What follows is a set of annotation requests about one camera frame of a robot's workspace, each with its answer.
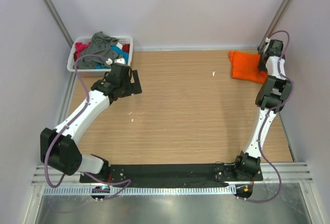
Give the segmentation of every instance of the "clothing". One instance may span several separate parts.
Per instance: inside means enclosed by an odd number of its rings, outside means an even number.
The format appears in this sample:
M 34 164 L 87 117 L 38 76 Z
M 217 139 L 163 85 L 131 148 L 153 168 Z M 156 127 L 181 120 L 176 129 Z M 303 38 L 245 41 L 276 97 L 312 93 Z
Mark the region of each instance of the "clothing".
M 123 55 L 123 58 L 125 59 L 126 64 L 128 64 L 128 53 L 120 50 L 116 45 L 113 45 L 112 50 L 114 50 L 116 53 Z
M 77 42 L 74 44 L 75 48 L 76 48 L 76 51 L 73 55 L 73 59 L 74 61 L 76 61 L 78 58 L 79 58 L 79 54 L 85 50 L 89 45 L 91 44 L 91 42 L 89 42 L 88 44 L 83 44 L 81 42 Z
M 117 43 L 117 45 L 116 45 L 120 50 L 122 50 L 123 49 L 123 45 L 121 44 L 121 43 Z
M 103 68 L 105 68 L 105 67 L 99 63 L 99 64 L 97 64 L 97 66 L 95 66 L 94 69 L 96 69 L 96 70 L 101 70 L 101 69 L 103 69 Z
M 232 78 L 264 83 L 268 74 L 258 69 L 259 54 L 230 51 L 229 59 L 232 63 Z
M 125 44 L 125 45 L 123 45 L 122 50 L 123 50 L 124 52 L 126 52 L 126 53 L 129 53 L 129 44 Z
M 110 36 L 106 36 L 103 32 L 97 32 L 93 35 L 90 46 L 83 50 L 79 56 L 84 56 L 88 54 L 100 55 L 106 58 L 115 60 L 117 58 L 123 58 L 123 55 L 118 54 L 112 50 L 111 46 L 116 45 L 118 39 Z M 86 57 L 78 62 L 79 69 L 91 69 L 95 68 L 98 64 L 101 64 L 105 68 L 111 68 L 103 60 L 97 57 Z

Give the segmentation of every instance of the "cable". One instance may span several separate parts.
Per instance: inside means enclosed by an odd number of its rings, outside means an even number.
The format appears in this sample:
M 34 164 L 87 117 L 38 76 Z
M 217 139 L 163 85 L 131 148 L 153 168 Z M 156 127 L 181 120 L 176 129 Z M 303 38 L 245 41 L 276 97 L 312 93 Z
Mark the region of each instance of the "cable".
M 251 184 L 251 187 L 250 187 L 250 188 L 253 188 L 253 187 L 254 187 L 254 179 L 251 178 L 251 181 L 252 181 L 252 184 Z M 240 188 L 242 188 L 242 187 L 248 188 L 247 185 L 241 185 L 241 186 L 239 186 L 239 187 L 236 187 L 236 189 L 240 189 Z
M 60 184 L 62 183 L 63 179 L 64 179 L 64 176 L 65 174 L 63 174 L 59 180 L 59 182 L 57 184 L 53 184 L 50 180 L 50 177 L 49 177 L 49 174 L 48 174 L 48 161 L 49 161 L 49 157 L 50 157 L 50 154 L 51 154 L 51 151 L 54 147 L 54 145 L 56 144 L 57 140 L 59 139 L 59 137 L 63 134 L 63 132 L 66 130 L 66 129 L 69 129 L 70 128 L 70 125 L 86 110 L 88 104 L 89 104 L 89 100 L 90 100 L 90 97 L 89 97 L 89 91 L 87 89 L 87 86 L 85 85 L 83 79 L 81 78 L 81 76 L 79 75 L 79 72 L 78 72 L 78 69 L 77 69 L 77 64 L 80 60 L 84 59 L 85 57 L 97 57 L 97 58 L 100 58 L 104 61 L 107 61 L 108 59 L 103 57 L 103 56 L 99 56 L 99 55 L 84 55 L 82 57 L 79 57 L 75 63 L 74 63 L 74 70 L 75 70 L 75 73 L 77 75 L 77 78 L 78 80 L 80 81 L 82 87 L 84 88 L 85 90 L 85 93 L 86 93 L 86 103 L 84 105 L 84 107 L 57 133 L 57 135 L 54 137 L 54 139 L 52 140 L 48 150 L 47 150 L 47 153 L 46 153 L 46 156 L 45 156 L 45 161 L 44 161 L 44 172 L 45 172 L 45 178 L 46 178 L 46 182 L 47 184 L 51 187 L 51 188 L 57 188 L 60 186 Z M 112 185 L 121 185 L 121 184 L 125 184 L 126 185 L 124 187 L 122 187 L 122 189 L 120 191 L 118 191 L 117 193 L 113 194 L 112 196 L 109 196 L 107 198 L 104 198 L 104 200 L 108 200 L 108 199 L 111 199 L 115 196 L 117 196 L 119 193 L 121 193 L 123 190 L 125 190 L 129 184 L 131 183 L 130 179 L 127 179 L 125 181 L 122 181 L 122 182 L 118 182 L 118 183 L 107 183 L 107 182 L 103 182 L 97 178 L 95 178 L 94 176 L 92 176 L 90 173 L 85 173 L 88 177 L 90 177 L 91 179 L 93 179 L 94 181 L 98 182 L 98 183 L 101 183 L 101 184 L 106 184 L 108 186 L 112 186 Z
M 264 126 L 265 126 L 265 124 L 267 122 L 267 119 L 269 117 L 270 112 L 273 111 L 273 110 L 276 110 L 276 109 L 279 109 L 279 108 L 283 107 L 290 100 L 290 98 L 292 97 L 293 91 L 294 91 L 294 82 L 289 77 L 287 77 L 287 76 L 285 76 L 285 75 L 283 75 L 281 73 L 281 65 L 280 65 L 280 61 L 283 58 L 283 56 L 284 56 L 284 54 L 285 54 L 285 52 L 286 52 L 286 50 L 287 50 L 287 48 L 289 46 L 289 43 L 290 43 L 290 34 L 287 31 L 285 31 L 285 30 L 279 30 L 279 31 L 276 31 L 276 32 L 272 33 L 269 37 L 272 37 L 274 34 L 279 33 L 279 32 L 284 32 L 287 35 L 287 37 L 288 37 L 288 41 L 287 41 L 287 44 L 286 44 L 284 50 L 282 51 L 282 54 L 280 55 L 280 57 L 279 57 L 279 59 L 277 61 L 277 70 L 278 70 L 280 76 L 282 76 L 283 78 L 287 79 L 291 83 L 292 89 L 291 89 L 291 92 L 290 92 L 290 94 L 289 94 L 289 96 L 288 96 L 288 98 L 286 100 L 284 100 L 280 105 L 278 105 L 276 107 L 272 107 L 272 108 L 270 108 L 268 110 L 268 112 L 266 114 L 266 118 L 263 121 L 263 123 L 262 123 L 262 125 L 260 127 L 260 130 L 259 130 L 259 133 L 258 133 L 258 147 L 259 147 L 260 154 L 263 157 L 263 159 L 275 170 L 275 172 L 276 172 L 276 174 L 278 176 L 279 186 L 278 186 L 278 190 L 277 190 L 276 194 L 274 196 L 272 196 L 271 198 L 266 199 L 266 200 L 245 199 L 245 198 L 239 197 L 239 199 L 242 199 L 242 200 L 248 201 L 248 202 L 254 202 L 254 203 L 265 203 L 265 202 L 269 202 L 269 201 L 275 199 L 279 195 L 279 193 L 281 192 L 281 189 L 282 189 L 282 178 L 281 178 L 281 176 L 280 176 L 277 168 L 275 167 L 275 165 L 273 163 L 271 163 L 266 158 L 265 154 L 262 151 L 262 147 L 261 147 L 261 133 L 262 133 L 262 130 L 263 130 L 263 128 L 264 128 Z
M 233 165 L 233 164 L 235 164 L 235 161 L 234 162 L 230 162 L 230 163 L 225 163 L 225 162 L 222 162 L 222 161 L 217 161 L 217 162 L 214 163 L 214 165 L 217 165 L 217 164 Z

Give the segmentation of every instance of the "white cable connector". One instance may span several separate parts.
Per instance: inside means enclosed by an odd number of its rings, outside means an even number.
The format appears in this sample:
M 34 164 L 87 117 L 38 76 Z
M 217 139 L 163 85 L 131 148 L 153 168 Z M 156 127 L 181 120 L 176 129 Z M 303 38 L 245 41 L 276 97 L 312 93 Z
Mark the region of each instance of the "white cable connector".
M 269 42 L 270 42 L 270 39 L 269 39 L 269 38 L 266 38 L 266 39 L 265 39 L 265 43 L 267 43 L 267 45 L 265 46 L 265 49 L 263 50 L 264 53 L 265 53 L 266 50 L 268 49 Z
M 108 65 L 112 65 L 112 64 L 113 64 L 113 61 L 112 61 L 111 58 L 108 58 L 108 60 L 106 61 L 106 63 L 107 63 Z
M 121 64 L 126 64 L 126 61 L 124 58 L 119 58 L 114 60 L 115 63 L 121 63 Z
M 116 47 L 118 47 L 120 50 L 123 49 L 123 45 L 121 43 L 119 43 L 119 42 L 117 43 Z

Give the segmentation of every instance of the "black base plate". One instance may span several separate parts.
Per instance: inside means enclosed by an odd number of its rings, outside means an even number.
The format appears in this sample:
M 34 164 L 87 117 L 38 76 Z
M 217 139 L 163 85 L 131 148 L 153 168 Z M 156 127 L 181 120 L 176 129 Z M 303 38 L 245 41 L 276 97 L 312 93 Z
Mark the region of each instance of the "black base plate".
M 224 181 L 250 181 L 235 177 L 234 165 L 216 164 L 163 164 L 163 165 L 112 165 L 112 182 L 131 179 L 129 187 L 137 188 L 207 188 L 226 187 Z M 257 174 L 254 181 L 262 181 Z

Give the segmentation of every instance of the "white cable clip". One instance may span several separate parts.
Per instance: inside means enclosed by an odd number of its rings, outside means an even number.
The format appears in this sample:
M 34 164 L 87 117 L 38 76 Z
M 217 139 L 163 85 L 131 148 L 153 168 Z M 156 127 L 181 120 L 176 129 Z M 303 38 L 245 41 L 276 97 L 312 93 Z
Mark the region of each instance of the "white cable clip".
M 113 64 L 113 61 L 112 61 L 111 58 L 108 58 L 108 60 L 106 61 L 106 63 L 107 63 L 108 65 L 112 65 L 112 64 Z
M 121 44 L 121 43 L 117 43 L 117 45 L 116 45 L 120 50 L 122 50 L 123 49 L 123 45 Z
M 85 98 L 85 104 L 90 104 L 91 103 L 91 99 L 90 99 L 90 96 L 89 96 L 89 101 L 87 100 L 87 98 Z
M 121 63 L 121 64 L 126 64 L 126 61 L 124 58 L 118 58 L 114 61 L 115 63 Z

